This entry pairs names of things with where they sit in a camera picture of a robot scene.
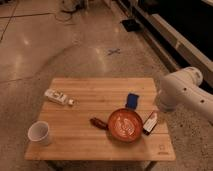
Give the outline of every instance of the concrete floor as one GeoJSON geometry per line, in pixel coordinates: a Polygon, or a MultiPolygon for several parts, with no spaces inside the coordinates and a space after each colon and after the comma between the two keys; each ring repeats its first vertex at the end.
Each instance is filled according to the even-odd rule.
{"type": "MultiPolygon", "coordinates": [[[[16,1],[0,6],[10,16],[16,1]]],[[[58,13],[57,0],[21,0],[14,15],[58,13]]],[[[127,33],[125,16],[100,0],[88,11],[59,22],[54,15],[12,18],[0,44],[0,170],[46,171],[43,162],[24,160],[27,130],[36,121],[43,93],[54,77],[153,77],[156,86],[168,71],[141,33],[127,33]],[[120,48],[121,54],[108,56],[120,48]]],[[[0,19],[0,35],[9,19],[0,19]]],[[[175,162],[153,170],[213,170],[213,129],[201,116],[179,106],[164,114],[176,152],[175,162]]],[[[146,162],[71,162],[67,171],[141,171],[146,162]]]]}

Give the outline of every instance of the cable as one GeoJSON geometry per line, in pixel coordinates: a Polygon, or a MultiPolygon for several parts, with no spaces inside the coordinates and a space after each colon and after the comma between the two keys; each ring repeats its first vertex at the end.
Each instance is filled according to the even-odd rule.
{"type": "Polygon", "coordinates": [[[8,26],[9,26],[9,24],[10,24],[10,21],[11,21],[12,18],[13,18],[13,15],[15,14],[15,11],[16,11],[18,5],[19,5],[19,0],[17,0],[16,6],[15,6],[15,8],[13,9],[12,14],[11,14],[11,16],[10,16],[10,19],[9,19],[9,21],[7,22],[7,25],[6,25],[4,31],[3,31],[2,35],[1,35],[0,43],[2,42],[2,40],[3,40],[3,38],[4,38],[4,34],[5,34],[5,32],[6,32],[7,28],[8,28],[8,26]]]}
{"type": "Polygon", "coordinates": [[[0,43],[2,43],[2,40],[3,40],[3,38],[4,38],[4,34],[5,34],[5,32],[7,31],[7,28],[8,28],[8,26],[9,26],[9,24],[10,24],[12,18],[18,18],[18,17],[32,17],[32,16],[39,16],[39,15],[54,15],[55,20],[57,20],[57,21],[59,21],[59,22],[67,22],[67,21],[69,21],[69,20],[72,19],[72,14],[75,13],[75,12],[77,11],[77,9],[76,9],[75,11],[69,11],[69,9],[64,5],[64,3],[62,3],[64,9],[66,9],[66,10],[61,10],[61,12],[70,14],[70,17],[67,18],[67,19],[65,19],[65,20],[61,20],[61,19],[57,18],[57,16],[56,16],[55,13],[38,13],[38,14],[27,14],[27,15],[14,15],[14,14],[15,14],[15,11],[16,11],[18,5],[19,5],[19,3],[20,3],[20,1],[17,0],[17,3],[16,3],[16,5],[15,5],[13,11],[12,11],[11,16],[0,17],[0,19],[9,18],[9,20],[8,20],[8,22],[7,22],[7,25],[6,25],[5,29],[2,30],[3,33],[2,33],[1,38],[0,38],[0,43]]]}
{"type": "Polygon", "coordinates": [[[67,22],[67,21],[69,21],[69,20],[72,19],[72,14],[70,14],[70,17],[67,18],[67,19],[65,19],[65,20],[61,20],[61,19],[57,18],[56,14],[53,14],[53,15],[54,15],[55,19],[56,19],[57,21],[60,21],[60,22],[67,22]]]}
{"type": "Polygon", "coordinates": [[[18,18],[18,17],[32,17],[32,16],[38,16],[38,15],[52,15],[53,13],[38,13],[38,14],[25,14],[25,15],[14,15],[12,18],[18,18]]]}

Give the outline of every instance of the frying pan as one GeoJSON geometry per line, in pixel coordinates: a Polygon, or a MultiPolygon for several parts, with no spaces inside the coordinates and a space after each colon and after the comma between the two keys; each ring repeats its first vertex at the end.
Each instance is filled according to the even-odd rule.
{"type": "Polygon", "coordinates": [[[143,121],[133,110],[122,108],[114,111],[108,119],[108,123],[98,118],[90,119],[92,125],[108,130],[117,140],[133,142],[141,137],[143,121]]]}

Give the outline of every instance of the wooden tabletop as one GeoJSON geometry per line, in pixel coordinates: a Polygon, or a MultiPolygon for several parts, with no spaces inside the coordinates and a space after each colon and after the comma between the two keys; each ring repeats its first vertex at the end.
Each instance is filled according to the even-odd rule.
{"type": "Polygon", "coordinates": [[[136,112],[145,121],[156,110],[156,88],[152,78],[56,78],[50,88],[75,99],[73,107],[45,101],[39,120],[49,123],[52,144],[29,143],[27,160],[129,160],[173,161],[174,150],[162,116],[152,134],[134,143],[113,139],[107,131],[93,127],[92,117],[107,121],[126,104],[127,95],[140,95],[136,112]]]}

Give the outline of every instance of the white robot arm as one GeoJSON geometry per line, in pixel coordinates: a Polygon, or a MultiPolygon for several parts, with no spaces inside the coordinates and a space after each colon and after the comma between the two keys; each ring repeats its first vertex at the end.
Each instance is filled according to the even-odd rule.
{"type": "Polygon", "coordinates": [[[202,73],[194,67],[188,67],[165,76],[161,81],[158,98],[160,110],[174,110],[182,103],[213,123],[213,95],[200,89],[202,73]]]}

